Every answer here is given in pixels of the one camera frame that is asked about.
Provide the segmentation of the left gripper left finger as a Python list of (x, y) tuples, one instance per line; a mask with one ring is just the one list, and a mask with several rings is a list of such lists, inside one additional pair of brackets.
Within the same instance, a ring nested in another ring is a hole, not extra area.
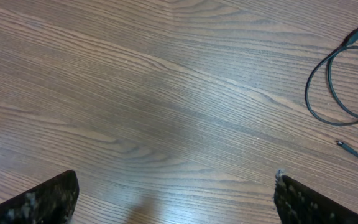
[(62, 172), (1, 203), (0, 223), (69, 224), (79, 191), (76, 172)]

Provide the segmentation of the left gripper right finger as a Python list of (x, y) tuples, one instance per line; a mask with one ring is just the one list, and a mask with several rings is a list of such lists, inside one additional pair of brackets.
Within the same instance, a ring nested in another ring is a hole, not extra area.
[(274, 204), (282, 224), (358, 224), (358, 213), (284, 175), (275, 175)]

